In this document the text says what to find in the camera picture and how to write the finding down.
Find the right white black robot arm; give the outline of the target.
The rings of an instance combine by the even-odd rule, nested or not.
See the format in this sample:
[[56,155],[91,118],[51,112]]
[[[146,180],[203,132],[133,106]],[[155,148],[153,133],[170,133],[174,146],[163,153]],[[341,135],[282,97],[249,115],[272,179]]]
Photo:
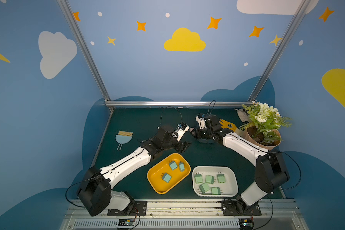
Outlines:
[[233,123],[225,125],[216,115],[198,114],[195,122],[196,126],[190,132],[199,142],[219,143],[254,165],[254,182],[236,198],[236,207],[241,212],[290,180],[281,152],[271,152],[246,140]]

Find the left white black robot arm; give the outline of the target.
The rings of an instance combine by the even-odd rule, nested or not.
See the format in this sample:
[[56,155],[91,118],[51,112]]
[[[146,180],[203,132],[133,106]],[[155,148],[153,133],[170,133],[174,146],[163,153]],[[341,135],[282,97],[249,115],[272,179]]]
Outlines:
[[113,188],[135,170],[159,158],[164,151],[174,149],[183,153],[191,144],[181,141],[189,130],[185,123],[178,124],[175,129],[160,127],[155,136],[118,162],[101,169],[95,166],[88,169],[76,194],[90,216],[97,216],[104,210],[132,213],[135,200],[127,192],[116,192]]

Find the dark blue plastic bin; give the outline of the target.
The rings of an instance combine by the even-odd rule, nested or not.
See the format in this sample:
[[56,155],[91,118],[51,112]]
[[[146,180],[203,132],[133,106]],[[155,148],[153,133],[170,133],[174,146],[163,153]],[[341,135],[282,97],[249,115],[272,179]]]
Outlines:
[[201,138],[197,138],[197,141],[200,143],[207,143],[207,144],[213,144],[215,143],[215,140],[213,139],[201,139]]

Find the yellow work glove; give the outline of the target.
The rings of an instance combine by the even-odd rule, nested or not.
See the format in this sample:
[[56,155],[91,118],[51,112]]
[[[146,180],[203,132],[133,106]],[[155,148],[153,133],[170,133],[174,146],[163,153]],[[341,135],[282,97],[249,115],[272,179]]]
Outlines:
[[220,119],[219,123],[220,123],[222,129],[227,128],[227,129],[231,130],[232,132],[235,132],[237,130],[236,125],[233,124],[232,122],[226,121],[224,119]]

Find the yellow plastic tray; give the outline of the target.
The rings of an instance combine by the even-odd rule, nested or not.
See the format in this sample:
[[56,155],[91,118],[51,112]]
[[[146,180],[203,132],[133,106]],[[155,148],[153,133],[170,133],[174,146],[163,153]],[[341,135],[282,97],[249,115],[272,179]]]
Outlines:
[[[169,162],[175,161],[178,165],[178,168],[175,170],[171,170],[169,167]],[[179,170],[179,162],[183,162],[185,165],[185,171],[180,172]],[[160,195],[166,194],[169,192],[173,187],[179,184],[183,179],[185,179],[191,172],[191,166],[187,162],[187,160],[179,153],[173,153],[166,157],[165,159],[161,160],[155,166],[151,167],[147,172],[147,179],[154,189],[154,191]],[[168,173],[172,176],[172,179],[169,183],[166,183],[162,180],[162,175],[164,173]]]

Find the white plastic tray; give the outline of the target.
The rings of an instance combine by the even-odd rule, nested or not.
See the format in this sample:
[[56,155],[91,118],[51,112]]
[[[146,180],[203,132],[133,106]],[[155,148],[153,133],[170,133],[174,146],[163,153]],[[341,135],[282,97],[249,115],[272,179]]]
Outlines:
[[200,197],[234,197],[239,188],[229,167],[197,166],[192,172],[193,190]]

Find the potted white flower plant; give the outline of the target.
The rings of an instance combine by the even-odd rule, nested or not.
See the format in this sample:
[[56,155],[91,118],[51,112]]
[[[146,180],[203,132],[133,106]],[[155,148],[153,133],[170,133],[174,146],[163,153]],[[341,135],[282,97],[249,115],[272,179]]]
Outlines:
[[277,108],[267,103],[253,101],[250,105],[243,104],[242,108],[249,121],[240,129],[258,146],[273,149],[282,142],[279,130],[291,127],[291,118],[283,117]]

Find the aluminium frame rail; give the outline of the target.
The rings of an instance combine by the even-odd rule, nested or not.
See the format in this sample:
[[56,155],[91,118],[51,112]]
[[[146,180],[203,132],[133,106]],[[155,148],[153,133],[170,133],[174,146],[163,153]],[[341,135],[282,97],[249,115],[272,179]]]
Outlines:
[[235,107],[242,106],[242,104],[250,105],[251,101],[246,102],[224,102],[224,101],[105,101],[106,106],[224,106],[224,107]]

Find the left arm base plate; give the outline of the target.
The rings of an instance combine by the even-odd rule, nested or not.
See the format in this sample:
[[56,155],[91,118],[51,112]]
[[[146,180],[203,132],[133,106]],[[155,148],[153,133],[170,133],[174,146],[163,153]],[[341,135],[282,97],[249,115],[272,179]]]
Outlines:
[[131,216],[138,213],[141,217],[146,216],[147,204],[148,202],[144,200],[132,201],[122,211],[119,211],[117,209],[109,209],[107,215],[108,216]]

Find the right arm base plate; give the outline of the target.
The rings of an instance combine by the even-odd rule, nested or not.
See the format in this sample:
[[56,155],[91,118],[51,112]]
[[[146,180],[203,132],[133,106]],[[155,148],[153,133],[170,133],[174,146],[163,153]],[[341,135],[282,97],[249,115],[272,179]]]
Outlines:
[[256,202],[251,206],[242,201],[224,199],[221,201],[221,209],[224,216],[261,216],[259,204]]

